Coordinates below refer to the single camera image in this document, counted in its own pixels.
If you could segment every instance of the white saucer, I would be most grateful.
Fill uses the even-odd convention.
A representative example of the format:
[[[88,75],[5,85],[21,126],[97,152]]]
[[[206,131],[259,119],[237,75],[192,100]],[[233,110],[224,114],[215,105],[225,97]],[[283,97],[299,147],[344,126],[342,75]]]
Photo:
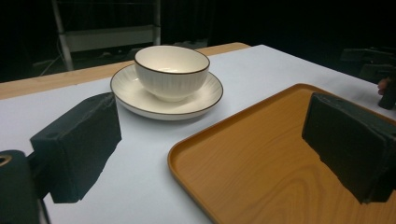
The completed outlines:
[[[161,101],[146,91],[134,71],[134,64],[111,78],[110,88],[117,100],[132,112],[151,119],[191,119],[208,112],[221,99],[221,82],[209,73],[204,86],[180,102]]]

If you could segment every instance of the orange tray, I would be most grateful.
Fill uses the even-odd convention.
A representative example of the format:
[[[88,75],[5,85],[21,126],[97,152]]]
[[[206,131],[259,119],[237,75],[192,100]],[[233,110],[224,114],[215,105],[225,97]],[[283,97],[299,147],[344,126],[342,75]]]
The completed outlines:
[[[396,195],[360,204],[302,138],[298,84],[172,147],[179,184],[217,223],[396,223]]]

